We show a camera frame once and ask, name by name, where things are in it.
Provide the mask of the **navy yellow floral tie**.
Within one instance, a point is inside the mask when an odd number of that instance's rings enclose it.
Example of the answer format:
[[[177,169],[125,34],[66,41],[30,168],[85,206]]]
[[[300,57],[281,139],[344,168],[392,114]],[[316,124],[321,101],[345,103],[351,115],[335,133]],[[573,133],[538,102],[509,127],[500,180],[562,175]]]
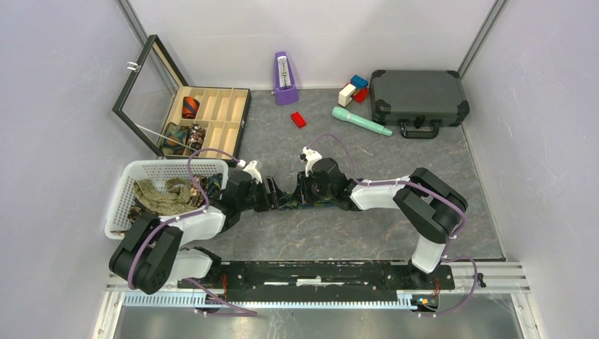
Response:
[[[343,199],[317,199],[308,202],[301,196],[283,196],[277,198],[269,208],[271,210],[307,210],[312,208],[339,208],[341,210],[351,210],[352,203]]]

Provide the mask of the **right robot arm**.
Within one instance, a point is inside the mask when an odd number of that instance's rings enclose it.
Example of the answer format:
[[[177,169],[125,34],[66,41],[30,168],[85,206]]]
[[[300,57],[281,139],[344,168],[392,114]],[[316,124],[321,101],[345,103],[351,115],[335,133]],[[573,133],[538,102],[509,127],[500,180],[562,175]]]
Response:
[[[424,167],[397,179],[351,179],[329,157],[298,173],[296,193],[307,205],[331,203],[354,212],[401,211],[419,234],[408,269],[408,279],[417,288],[426,288],[436,280],[446,245],[465,222],[468,208],[461,194]]]

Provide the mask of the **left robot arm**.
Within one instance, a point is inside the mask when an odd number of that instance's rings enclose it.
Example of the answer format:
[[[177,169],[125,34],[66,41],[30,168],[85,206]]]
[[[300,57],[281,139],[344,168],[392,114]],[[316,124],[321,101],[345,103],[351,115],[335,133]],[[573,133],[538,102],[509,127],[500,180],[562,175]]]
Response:
[[[158,216],[148,211],[136,217],[112,254],[109,270],[132,290],[151,295],[170,280],[196,278],[215,287],[222,269],[201,249],[185,249],[191,242],[208,240],[232,228],[248,210],[275,210],[285,197],[272,177],[259,179],[248,171],[233,172],[225,185],[214,190],[196,209],[178,215]]]

